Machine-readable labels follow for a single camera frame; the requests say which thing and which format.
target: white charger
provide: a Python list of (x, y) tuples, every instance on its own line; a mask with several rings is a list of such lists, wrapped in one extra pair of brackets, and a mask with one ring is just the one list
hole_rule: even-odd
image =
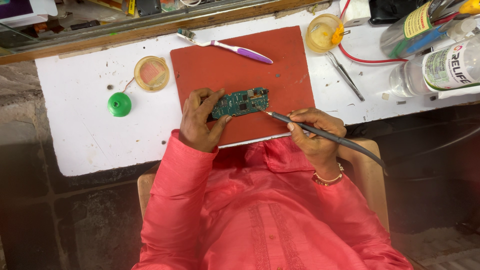
[[(347, 0), (340, 0), (340, 11), (345, 8)], [(370, 5), (368, 0), (350, 0), (347, 10), (343, 13), (344, 27), (362, 25), (370, 20)]]

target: toothbrush bristles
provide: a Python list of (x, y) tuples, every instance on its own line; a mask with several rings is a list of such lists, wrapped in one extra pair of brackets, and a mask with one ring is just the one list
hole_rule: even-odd
[(178, 29), (177, 33), (179, 33), (181, 35), (184, 35), (188, 38), (193, 38), (193, 36), (195, 35), (194, 32), (186, 30), (186, 29), (181, 29), (181, 28)]

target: black chip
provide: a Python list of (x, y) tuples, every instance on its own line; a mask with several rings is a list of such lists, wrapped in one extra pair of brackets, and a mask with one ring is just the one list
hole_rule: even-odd
[(226, 97), (221, 98), (218, 102), (219, 102), (219, 107), (225, 107), (228, 104)]
[(246, 110), (246, 109), (247, 109), (247, 104), (246, 103), (240, 104), (240, 110)]

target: shirt sleeve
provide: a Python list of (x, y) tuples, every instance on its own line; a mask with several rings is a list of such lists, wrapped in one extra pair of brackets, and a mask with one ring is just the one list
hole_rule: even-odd
[(150, 191), (133, 270), (196, 269), (195, 247), (207, 177), (218, 153), (190, 148), (173, 130)]
[(334, 185), (316, 185), (323, 220), (372, 270), (413, 270), (391, 246), (390, 234), (352, 181), (343, 174)]

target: circuit board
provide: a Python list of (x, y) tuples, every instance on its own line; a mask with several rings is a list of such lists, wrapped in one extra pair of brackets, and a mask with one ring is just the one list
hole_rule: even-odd
[(223, 115), (240, 116), (268, 108), (268, 89), (252, 88), (247, 91), (224, 95), (218, 100), (212, 110), (209, 120), (216, 120)]

